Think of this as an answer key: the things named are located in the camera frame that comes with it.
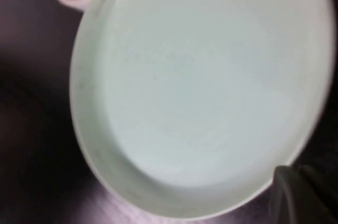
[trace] dark table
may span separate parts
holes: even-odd
[[[81,13],[56,0],[0,0],[0,223],[179,223],[110,195],[95,179],[71,124],[68,83]],[[338,151],[338,75],[325,113],[296,163]],[[265,224],[269,191],[195,223]]]

